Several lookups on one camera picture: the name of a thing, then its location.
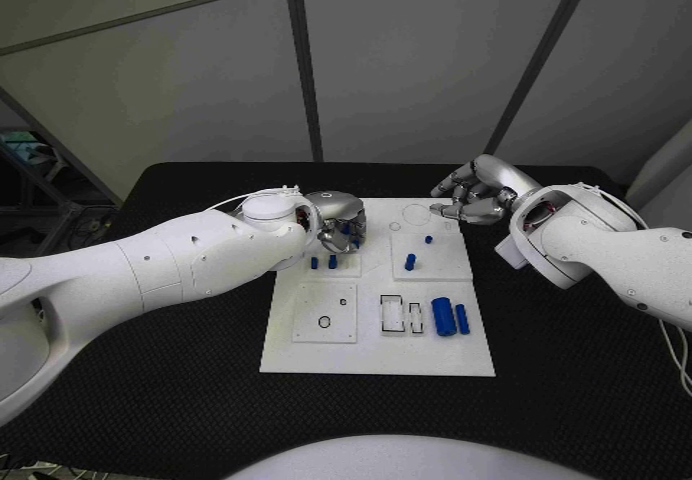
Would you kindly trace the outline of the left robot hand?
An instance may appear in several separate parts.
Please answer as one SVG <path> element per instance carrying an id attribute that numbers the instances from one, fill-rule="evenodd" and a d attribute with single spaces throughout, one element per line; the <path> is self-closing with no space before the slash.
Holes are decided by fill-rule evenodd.
<path id="1" fill-rule="evenodd" d="M 305 196 L 315 209 L 315 236 L 333 254 L 350 253 L 366 240 L 363 201 L 340 191 L 312 192 Z"/>

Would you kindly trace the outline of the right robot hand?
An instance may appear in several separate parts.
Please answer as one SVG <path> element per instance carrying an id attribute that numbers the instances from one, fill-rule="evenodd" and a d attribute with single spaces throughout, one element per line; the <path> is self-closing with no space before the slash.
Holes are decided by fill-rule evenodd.
<path id="1" fill-rule="evenodd" d="M 471 225 L 491 225 L 540 190 L 536 180 L 511 164 L 483 154 L 458 167 L 431 190 L 431 197 L 451 193 L 451 203 L 429 206 L 434 215 Z"/>

